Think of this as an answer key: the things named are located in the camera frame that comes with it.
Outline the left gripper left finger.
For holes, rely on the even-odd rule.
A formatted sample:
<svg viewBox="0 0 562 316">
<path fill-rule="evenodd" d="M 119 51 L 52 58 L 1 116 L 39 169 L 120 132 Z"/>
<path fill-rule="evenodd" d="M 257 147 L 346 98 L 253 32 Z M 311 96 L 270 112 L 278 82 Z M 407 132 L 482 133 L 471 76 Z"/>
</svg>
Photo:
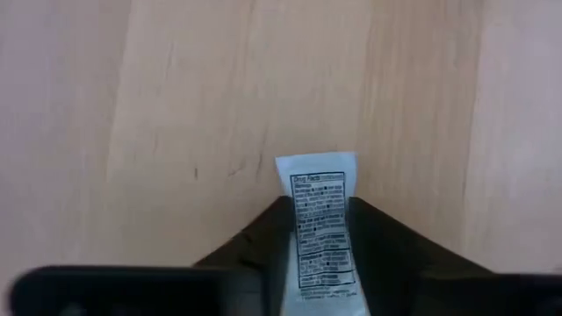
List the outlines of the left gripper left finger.
<svg viewBox="0 0 562 316">
<path fill-rule="evenodd" d="M 278 197 L 234 237 L 194 264 L 224 273 L 221 316 L 282 314 L 292 232 L 292 200 Z"/>
</svg>

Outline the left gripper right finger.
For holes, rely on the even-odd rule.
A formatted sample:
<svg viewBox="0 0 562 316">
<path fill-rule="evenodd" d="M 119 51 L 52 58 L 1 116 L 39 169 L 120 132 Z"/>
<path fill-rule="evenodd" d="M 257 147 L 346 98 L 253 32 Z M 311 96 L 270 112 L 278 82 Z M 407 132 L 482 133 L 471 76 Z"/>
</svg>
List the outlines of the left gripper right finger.
<svg viewBox="0 0 562 316">
<path fill-rule="evenodd" d="M 371 316 L 410 316 L 420 280 L 491 273 L 359 197 L 349 200 L 349 237 Z"/>
</svg>

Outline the white text packet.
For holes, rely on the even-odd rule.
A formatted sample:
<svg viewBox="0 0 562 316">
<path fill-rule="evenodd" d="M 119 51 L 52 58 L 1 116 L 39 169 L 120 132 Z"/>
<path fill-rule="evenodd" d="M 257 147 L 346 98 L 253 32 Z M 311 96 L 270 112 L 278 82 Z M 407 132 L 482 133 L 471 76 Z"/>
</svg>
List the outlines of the white text packet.
<svg viewBox="0 0 562 316">
<path fill-rule="evenodd" d="M 357 155 L 280 156 L 276 165 L 294 215 L 283 316 L 371 316 L 347 221 L 357 183 Z"/>
</svg>

